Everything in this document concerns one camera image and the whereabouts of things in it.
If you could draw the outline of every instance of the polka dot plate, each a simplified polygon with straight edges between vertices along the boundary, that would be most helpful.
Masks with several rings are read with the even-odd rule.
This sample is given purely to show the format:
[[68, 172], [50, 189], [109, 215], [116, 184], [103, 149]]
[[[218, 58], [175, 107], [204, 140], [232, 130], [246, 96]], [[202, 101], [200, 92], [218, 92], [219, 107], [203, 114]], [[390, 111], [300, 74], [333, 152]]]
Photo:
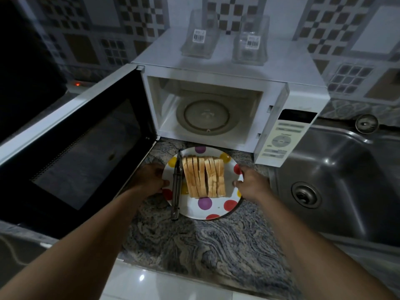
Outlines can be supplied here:
[[[240, 200], [242, 195], [239, 190], [233, 186], [233, 181], [243, 181], [243, 175], [240, 172], [239, 165], [226, 153], [213, 147], [196, 146], [182, 151], [182, 156], [213, 156], [224, 161], [224, 179], [226, 197], [220, 198], [192, 198], [187, 190], [186, 180], [182, 181], [182, 189], [179, 204], [179, 213], [197, 220], [211, 220], [221, 217], [230, 212]], [[174, 167], [176, 155], [167, 163], [163, 172], [163, 179], [168, 180], [170, 185], [164, 188], [163, 195], [169, 204], [172, 204], [172, 186], [174, 181]]]

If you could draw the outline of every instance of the metal tongs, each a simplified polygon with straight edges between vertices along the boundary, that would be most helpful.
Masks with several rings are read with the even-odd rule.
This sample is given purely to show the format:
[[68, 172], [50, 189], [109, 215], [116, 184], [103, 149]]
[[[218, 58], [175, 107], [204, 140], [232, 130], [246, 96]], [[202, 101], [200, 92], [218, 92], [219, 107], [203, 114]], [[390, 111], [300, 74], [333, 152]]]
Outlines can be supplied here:
[[174, 183], [173, 183], [173, 203], [171, 210], [171, 220], [177, 220], [179, 217], [179, 201], [180, 201], [180, 189], [182, 186], [182, 150], [179, 150], [176, 157], [175, 169], [174, 169]]

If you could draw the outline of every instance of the cable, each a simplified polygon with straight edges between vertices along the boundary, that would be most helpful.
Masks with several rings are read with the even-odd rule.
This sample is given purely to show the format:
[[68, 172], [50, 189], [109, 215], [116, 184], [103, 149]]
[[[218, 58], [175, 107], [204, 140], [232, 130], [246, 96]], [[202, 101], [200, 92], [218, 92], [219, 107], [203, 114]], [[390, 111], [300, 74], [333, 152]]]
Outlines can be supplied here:
[[11, 255], [12, 255], [14, 261], [15, 261], [18, 265], [27, 266], [27, 265], [29, 264], [29, 263], [24, 263], [24, 262], [22, 262], [22, 261], [18, 258], [17, 253], [15, 252], [15, 249], [14, 249], [13, 245], [12, 245], [5, 237], [3, 237], [2, 235], [0, 235], [0, 240], [2, 240], [2, 241], [5, 243], [5, 245], [7, 245], [8, 249], [9, 249], [10, 252], [11, 252]]

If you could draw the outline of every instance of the plastic container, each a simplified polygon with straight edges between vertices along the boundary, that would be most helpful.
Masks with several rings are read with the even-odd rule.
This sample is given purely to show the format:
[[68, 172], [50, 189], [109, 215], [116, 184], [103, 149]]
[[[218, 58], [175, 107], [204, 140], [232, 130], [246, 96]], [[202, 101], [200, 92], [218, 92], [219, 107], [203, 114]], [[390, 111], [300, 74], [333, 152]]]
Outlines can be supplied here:
[[267, 37], [270, 17], [244, 15], [240, 31], [235, 37], [232, 62], [263, 66], [267, 61]]
[[183, 56], [210, 59], [219, 38], [218, 17], [215, 12], [194, 9], [190, 14]]

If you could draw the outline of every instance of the white microwave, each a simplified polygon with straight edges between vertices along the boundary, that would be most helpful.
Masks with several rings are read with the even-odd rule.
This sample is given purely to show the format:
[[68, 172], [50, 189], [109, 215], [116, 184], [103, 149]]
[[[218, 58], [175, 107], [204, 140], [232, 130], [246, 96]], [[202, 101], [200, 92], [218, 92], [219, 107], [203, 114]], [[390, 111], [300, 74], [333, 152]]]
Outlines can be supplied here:
[[118, 194], [159, 137], [281, 166], [329, 101], [305, 46], [270, 38], [261, 67], [231, 62], [233, 36], [220, 36], [209, 60], [183, 57], [185, 38], [167, 30], [0, 146], [0, 219], [63, 237]]

